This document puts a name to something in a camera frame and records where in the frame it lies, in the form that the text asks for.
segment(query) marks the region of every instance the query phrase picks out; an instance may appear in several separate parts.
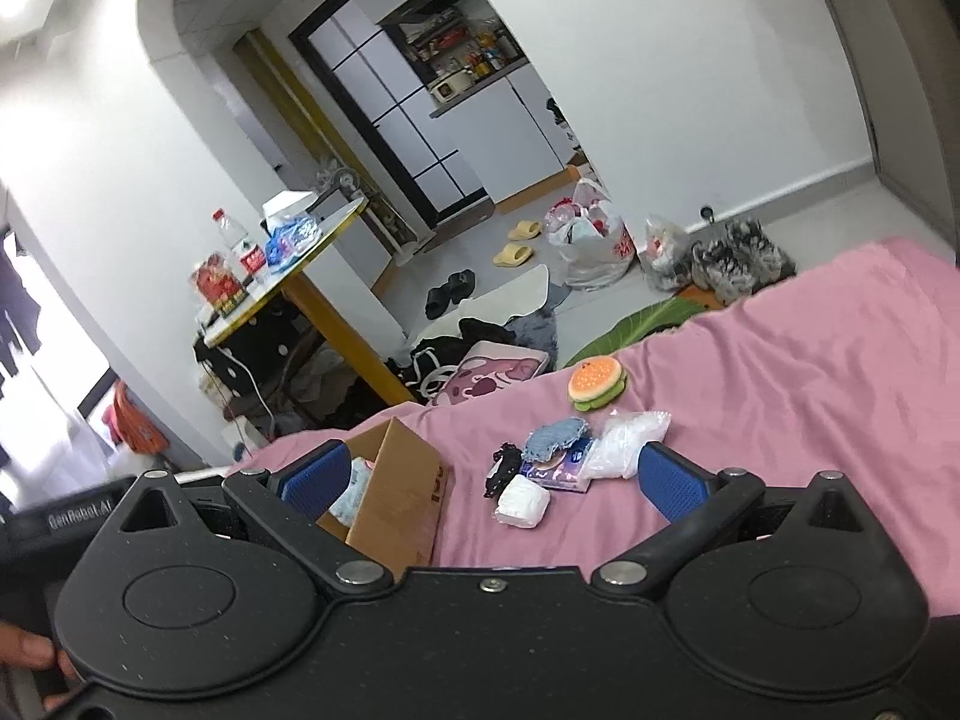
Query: wall baseboard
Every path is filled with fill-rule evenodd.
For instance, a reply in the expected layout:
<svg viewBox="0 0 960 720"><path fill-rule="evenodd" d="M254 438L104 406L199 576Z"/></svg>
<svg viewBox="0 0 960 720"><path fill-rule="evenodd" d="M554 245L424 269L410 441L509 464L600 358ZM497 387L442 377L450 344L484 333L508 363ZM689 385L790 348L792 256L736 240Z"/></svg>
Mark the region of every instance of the wall baseboard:
<svg viewBox="0 0 960 720"><path fill-rule="evenodd" d="M901 186L894 177L887 175L881 170L877 173L880 183L889 189L907 208L913 211L918 217L929 224L934 231L954 248L957 248L957 229L954 226L952 218L944 218L942 214L937 213L937 209L932 208L921 200L906 187Z"/></svg>
<svg viewBox="0 0 960 720"><path fill-rule="evenodd" d="M389 263L387 263L387 266L383 269L382 274L378 276L370 288L370 291L376 295L378 300L383 299L383 295L386 295L387 290L390 289L390 285L394 283L394 279L397 277L399 272L400 267L397 266L397 262L395 260L391 260Z"/></svg>
<svg viewBox="0 0 960 720"><path fill-rule="evenodd" d="M726 213L717 215L715 222L726 223L726 221L748 215L761 224L769 224L772 221L781 220L809 208L828 197L842 194L857 184L869 181L876 175L874 159L872 159L872 156L864 157L846 165L841 165L835 170L815 175L782 190L743 203ZM710 228L712 228L712 225L705 221L698 221L698 223L686 228L686 231L693 237L704 240L709 234Z"/></svg>
<svg viewBox="0 0 960 720"><path fill-rule="evenodd" d="M554 175L544 178L542 181L536 182L533 186L529 186L524 190L518 191L516 194L511 194L509 197L506 197L506 199L502 199L496 204L496 213L508 214L510 211L522 208L527 203L539 200L545 194L555 189L565 187L572 181L573 179L570 177L570 174L565 169L561 170L558 173L554 173Z"/></svg>

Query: gray sneaker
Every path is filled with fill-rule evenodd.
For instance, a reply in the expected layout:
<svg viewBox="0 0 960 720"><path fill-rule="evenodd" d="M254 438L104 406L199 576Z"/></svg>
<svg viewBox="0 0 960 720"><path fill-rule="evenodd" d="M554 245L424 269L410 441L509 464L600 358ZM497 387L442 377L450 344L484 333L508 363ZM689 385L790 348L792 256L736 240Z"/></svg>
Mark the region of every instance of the gray sneaker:
<svg viewBox="0 0 960 720"><path fill-rule="evenodd" d="M797 273L793 260L763 234L758 221L751 218L730 221L727 223L727 240L733 251L750 262L762 287Z"/></svg>
<svg viewBox="0 0 960 720"><path fill-rule="evenodd" d="M691 254L693 283L701 290L713 290L725 306L760 288L760 279L749 265L740 261L726 241L714 241L710 245L695 242Z"/></svg>

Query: denim fabric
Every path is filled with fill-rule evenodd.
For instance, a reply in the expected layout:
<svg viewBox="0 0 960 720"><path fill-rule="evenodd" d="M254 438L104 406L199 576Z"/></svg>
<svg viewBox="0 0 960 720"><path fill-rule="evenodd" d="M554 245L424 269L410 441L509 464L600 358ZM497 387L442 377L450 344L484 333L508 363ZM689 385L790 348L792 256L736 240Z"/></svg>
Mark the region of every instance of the denim fabric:
<svg viewBox="0 0 960 720"><path fill-rule="evenodd" d="M586 420L579 416L570 416L559 422L536 428L523 447L523 459L530 463L544 463L561 449L572 447L585 432L587 432Z"/></svg>

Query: yellow table leg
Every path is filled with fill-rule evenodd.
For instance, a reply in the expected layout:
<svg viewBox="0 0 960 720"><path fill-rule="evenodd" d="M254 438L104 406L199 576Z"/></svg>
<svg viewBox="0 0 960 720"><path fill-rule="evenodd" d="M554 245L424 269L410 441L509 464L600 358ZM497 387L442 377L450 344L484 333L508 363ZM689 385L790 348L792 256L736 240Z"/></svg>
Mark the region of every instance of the yellow table leg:
<svg viewBox="0 0 960 720"><path fill-rule="evenodd" d="M414 399L309 278L304 274L291 276L283 285L283 293L388 406Z"/></svg>

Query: black slipper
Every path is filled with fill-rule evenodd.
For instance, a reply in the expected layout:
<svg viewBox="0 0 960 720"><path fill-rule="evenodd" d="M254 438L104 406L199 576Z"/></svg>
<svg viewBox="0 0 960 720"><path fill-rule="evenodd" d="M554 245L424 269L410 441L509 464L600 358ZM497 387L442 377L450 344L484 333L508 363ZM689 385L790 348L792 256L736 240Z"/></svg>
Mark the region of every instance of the black slipper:
<svg viewBox="0 0 960 720"><path fill-rule="evenodd" d="M460 271L459 274L451 274L450 278L446 281L446 288L450 292L450 299L453 301L453 305L457 305L461 300L473 295L473 290L476 289L476 286L476 274L469 268L465 271Z"/></svg>
<svg viewBox="0 0 960 720"><path fill-rule="evenodd" d="M426 293L426 317L428 319L439 319L443 317L443 312L448 309L450 305L450 288L448 284L443 285L443 287L434 287L430 292Z"/></svg>

